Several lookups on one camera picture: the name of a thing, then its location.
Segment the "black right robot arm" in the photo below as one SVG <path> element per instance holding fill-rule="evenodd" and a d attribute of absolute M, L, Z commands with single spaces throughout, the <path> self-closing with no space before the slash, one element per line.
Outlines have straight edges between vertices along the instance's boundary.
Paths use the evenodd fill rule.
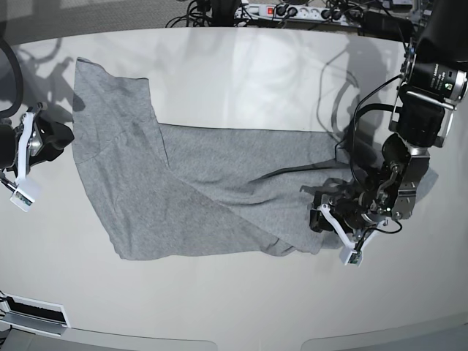
<path fill-rule="evenodd" d="M 26 130 L 26 113 L 17 126 L 12 125 L 12 118 L 25 104 L 25 79 L 20 60 L 10 46 L 1 38 L 1 64 L 6 64 L 9 78 L 1 79 L 1 99 L 10 104 L 1 109 L 1 171 L 19 173 L 20 139 L 26 139 L 26 169 L 52 162 L 64 153 L 72 144 L 75 136 L 65 123 L 52 118 L 49 104 L 45 100 L 27 104 L 26 113 L 32 114 L 31 131 Z"/>

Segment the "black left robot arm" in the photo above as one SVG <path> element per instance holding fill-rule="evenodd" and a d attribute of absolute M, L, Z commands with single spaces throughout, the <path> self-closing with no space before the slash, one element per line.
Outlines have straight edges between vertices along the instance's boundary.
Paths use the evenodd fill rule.
<path fill-rule="evenodd" d="M 309 226 L 365 241 L 380 223 L 412 215 L 419 184 L 429 170 L 429 149 L 442 147 L 456 106 L 467 94 L 467 2 L 436 1 L 427 24 L 404 38 L 400 84 L 392 105 L 359 103 L 341 144 L 353 180 L 316 192 Z M 369 112 L 390 112 L 390 136 L 380 167 L 358 147 L 358 124 Z"/>

